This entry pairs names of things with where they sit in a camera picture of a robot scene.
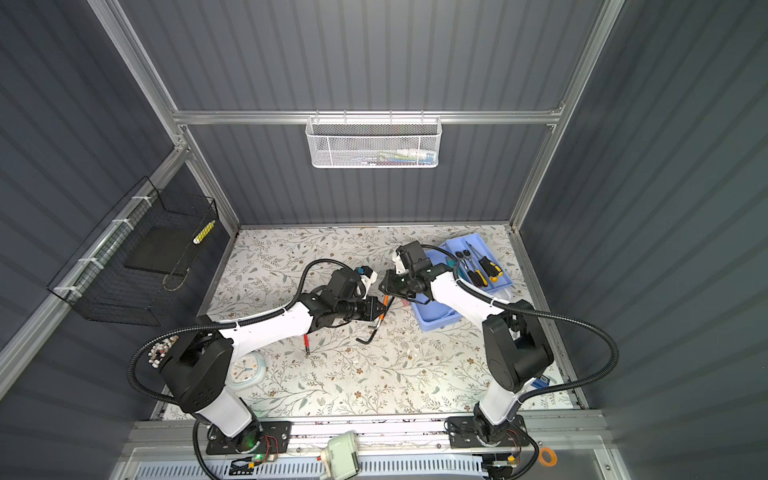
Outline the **black yellow screwdriver long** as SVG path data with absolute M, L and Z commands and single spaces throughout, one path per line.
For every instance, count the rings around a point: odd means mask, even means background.
M 457 250 L 455 255 L 464 265 L 466 275 L 475 287 L 485 288 L 488 286 L 487 280 L 471 259 L 469 250 Z

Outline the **orange pencil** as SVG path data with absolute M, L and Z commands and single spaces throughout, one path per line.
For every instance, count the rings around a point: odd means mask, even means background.
M 386 295 L 384 299 L 378 304 L 376 307 L 375 313 L 377 314 L 376 317 L 376 324 L 375 328 L 378 329 L 383 322 L 386 314 L 388 313 L 392 303 L 394 301 L 394 297 L 391 295 Z

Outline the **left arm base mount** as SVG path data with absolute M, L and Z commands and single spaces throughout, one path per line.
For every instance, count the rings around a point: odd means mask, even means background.
M 287 452 L 293 424 L 288 421 L 253 421 L 234 437 L 226 436 L 218 427 L 206 432 L 207 455 L 278 455 Z

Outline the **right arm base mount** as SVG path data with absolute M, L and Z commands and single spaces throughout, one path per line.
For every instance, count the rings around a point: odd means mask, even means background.
M 443 427 L 454 449 L 527 447 L 530 441 L 523 435 L 525 424 L 521 418 L 490 425 L 479 417 L 451 416 Z

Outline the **yellow black screwdriver short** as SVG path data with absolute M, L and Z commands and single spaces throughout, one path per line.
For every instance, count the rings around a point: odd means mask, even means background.
M 488 256 L 484 255 L 472 244 L 468 244 L 470 251 L 478 257 L 479 264 L 485 274 L 493 283 L 496 283 L 502 276 L 503 270 L 493 262 Z

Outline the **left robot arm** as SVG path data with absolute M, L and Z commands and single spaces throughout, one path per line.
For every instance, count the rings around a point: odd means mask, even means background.
M 129 361 L 129 385 L 178 406 L 229 439 L 256 443 L 258 420 L 236 391 L 263 376 L 246 373 L 253 356 L 274 343 L 321 329 L 374 322 L 386 311 L 370 292 L 377 280 L 371 267 L 333 264 L 337 269 L 325 284 L 312 290 L 299 286 L 284 306 L 229 322 L 178 328 L 148 341 Z

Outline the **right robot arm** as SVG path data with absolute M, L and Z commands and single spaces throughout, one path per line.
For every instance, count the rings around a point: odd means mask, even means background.
M 424 296 L 456 311 L 481 331 L 492 381 L 473 411 L 473 428 L 480 442 L 499 443 L 526 401 L 595 383 L 616 368 L 619 347 L 603 329 L 576 318 L 535 310 L 525 301 L 511 303 L 495 298 L 462 279 L 456 268 L 432 263 L 425 253 L 428 247 L 418 241 L 397 247 L 392 256 L 395 267 L 386 272 L 379 289 L 412 303 Z M 541 324 L 543 318 L 598 336 L 609 349 L 606 365 L 584 378 L 528 391 L 526 386 L 554 361 L 553 348 Z

